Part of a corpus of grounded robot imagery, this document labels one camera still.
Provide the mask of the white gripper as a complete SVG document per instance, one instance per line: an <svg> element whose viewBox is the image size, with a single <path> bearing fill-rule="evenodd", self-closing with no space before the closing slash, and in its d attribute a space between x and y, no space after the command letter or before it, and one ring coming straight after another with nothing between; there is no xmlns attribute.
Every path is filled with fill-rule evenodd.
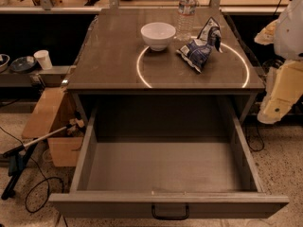
<svg viewBox="0 0 303 227"><path fill-rule="evenodd" d="M286 59L279 68L269 69L266 96L257 116L263 124L275 124L303 96L303 0L292 0L277 20L256 35L254 42L274 43L275 53Z"/></svg>

